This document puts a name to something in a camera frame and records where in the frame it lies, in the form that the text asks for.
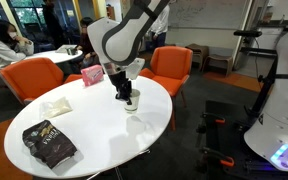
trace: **whiteboard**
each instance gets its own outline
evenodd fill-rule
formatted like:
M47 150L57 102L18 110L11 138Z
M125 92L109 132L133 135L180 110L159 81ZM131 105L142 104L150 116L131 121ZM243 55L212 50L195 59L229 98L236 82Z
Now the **whiteboard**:
M239 29L249 0L177 0L170 4L169 26Z

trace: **pink box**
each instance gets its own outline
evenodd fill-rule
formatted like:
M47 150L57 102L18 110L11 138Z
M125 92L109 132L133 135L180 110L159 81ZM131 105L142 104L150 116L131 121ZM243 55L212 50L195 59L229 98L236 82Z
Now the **pink box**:
M94 65L81 70L85 86L93 85L103 79L103 69L100 65Z

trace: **laptop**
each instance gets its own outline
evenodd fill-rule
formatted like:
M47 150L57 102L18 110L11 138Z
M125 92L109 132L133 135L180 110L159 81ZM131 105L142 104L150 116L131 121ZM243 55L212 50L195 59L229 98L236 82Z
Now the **laptop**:
M64 44L60 48L58 48L55 52L56 53L67 53L66 49L76 48L76 46L77 45L73 45L73 44Z

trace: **white robot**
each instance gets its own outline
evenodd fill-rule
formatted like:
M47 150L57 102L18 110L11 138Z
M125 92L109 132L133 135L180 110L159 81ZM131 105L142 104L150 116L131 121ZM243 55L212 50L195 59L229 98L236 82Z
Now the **white robot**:
M116 86L116 99L130 101L131 82L144 60L138 45L169 0L135 0L121 23L102 18L88 27L94 50ZM278 74L288 74L288 34L278 43ZM248 146L277 169L288 171L288 79L277 79L258 121L245 133Z
M87 27L105 73L116 87L116 99L131 105L131 81L144 59L136 58L139 44L169 0L135 0L121 23L101 18Z
M277 45L277 75L259 119L244 134L248 146L281 171L288 171L288 33Z

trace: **black cable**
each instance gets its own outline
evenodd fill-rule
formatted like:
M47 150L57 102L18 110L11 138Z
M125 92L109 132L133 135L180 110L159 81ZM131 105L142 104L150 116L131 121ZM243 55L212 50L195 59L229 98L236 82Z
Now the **black cable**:
M257 44L257 49L260 49L260 45L258 44L257 39L254 37L254 40ZM258 56L258 51L256 52L256 56L255 56L255 67L256 67L256 77L259 78L259 73L258 73L258 64L257 64L257 56ZM258 86L260 87L260 90L262 89L261 83L259 81L258 82Z

